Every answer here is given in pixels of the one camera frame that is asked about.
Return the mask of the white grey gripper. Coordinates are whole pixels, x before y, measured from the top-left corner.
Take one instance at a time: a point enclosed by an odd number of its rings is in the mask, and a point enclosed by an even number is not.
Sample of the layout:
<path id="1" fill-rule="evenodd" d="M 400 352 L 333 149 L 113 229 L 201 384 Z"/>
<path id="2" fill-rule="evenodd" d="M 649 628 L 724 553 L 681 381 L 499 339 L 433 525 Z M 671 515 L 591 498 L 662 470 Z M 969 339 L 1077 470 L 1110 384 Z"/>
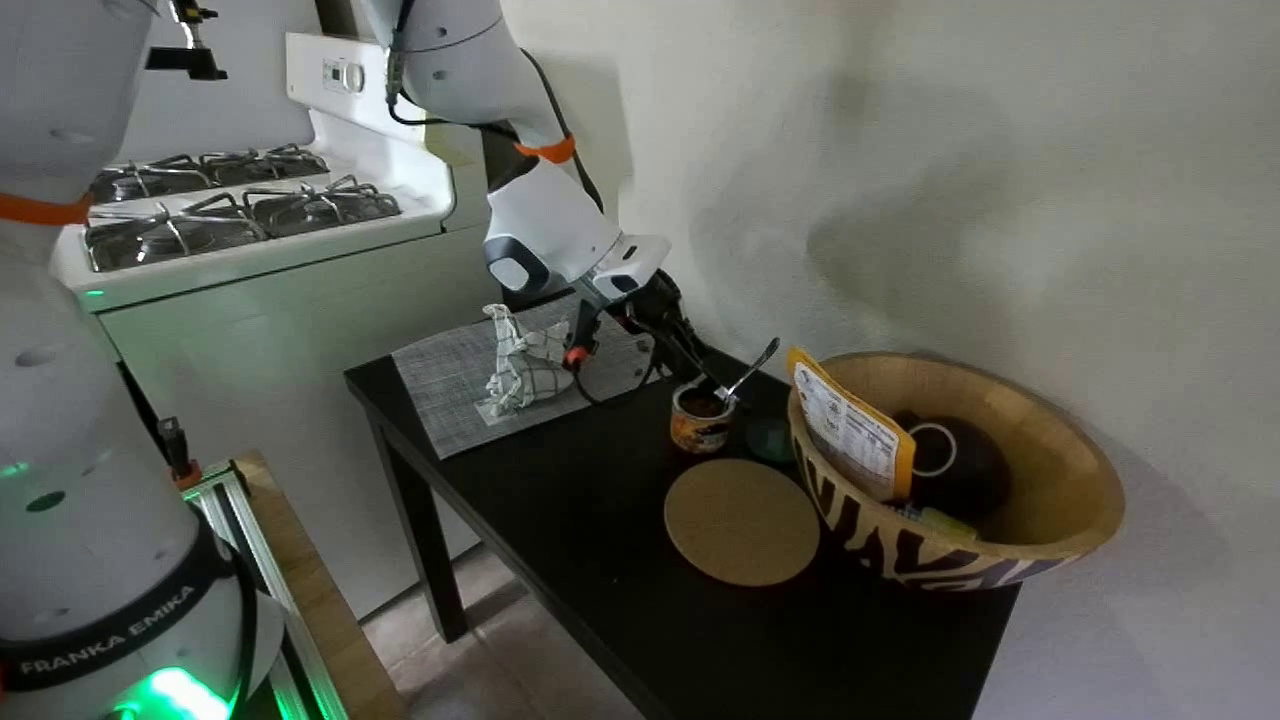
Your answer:
<path id="1" fill-rule="evenodd" d="M 681 381 L 698 381 L 706 373 L 706 355 L 698 335 L 681 316 L 681 289 L 665 272 L 671 245 L 665 238 L 619 238 L 602 263 L 587 272 L 587 289 L 602 304 L 629 330 L 662 330 L 655 343 L 665 350 L 665 365 Z"/>

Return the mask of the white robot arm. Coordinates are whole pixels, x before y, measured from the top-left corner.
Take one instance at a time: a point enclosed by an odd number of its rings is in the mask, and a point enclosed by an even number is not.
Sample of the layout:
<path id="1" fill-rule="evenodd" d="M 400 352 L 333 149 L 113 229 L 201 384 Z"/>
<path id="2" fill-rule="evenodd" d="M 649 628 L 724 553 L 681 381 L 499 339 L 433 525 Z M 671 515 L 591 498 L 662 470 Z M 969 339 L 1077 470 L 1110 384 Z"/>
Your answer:
<path id="1" fill-rule="evenodd" d="M 457 124 L 505 122 L 536 162 L 499 190 L 490 272 L 619 304 L 668 250 L 568 176 L 564 137 L 499 0 L 375 0 L 390 93 Z M 128 0 L 3 0 L 3 714 L 10 720 L 229 720 L 273 673 L 286 611 L 179 498 L 132 418 L 102 310 L 56 275 L 46 223 L 93 207 L 144 68 Z"/>

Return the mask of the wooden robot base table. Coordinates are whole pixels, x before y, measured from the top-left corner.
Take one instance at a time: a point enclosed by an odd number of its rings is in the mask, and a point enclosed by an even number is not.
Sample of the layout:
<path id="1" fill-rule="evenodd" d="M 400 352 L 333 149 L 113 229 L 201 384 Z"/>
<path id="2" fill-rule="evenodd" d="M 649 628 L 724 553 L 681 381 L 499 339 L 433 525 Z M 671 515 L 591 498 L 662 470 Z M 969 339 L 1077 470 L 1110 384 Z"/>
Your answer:
<path id="1" fill-rule="evenodd" d="M 184 500 L 286 609 L 286 650 L 250 720 L 407 720 L 322 549 L 260 457 L 214 470 Z"/>

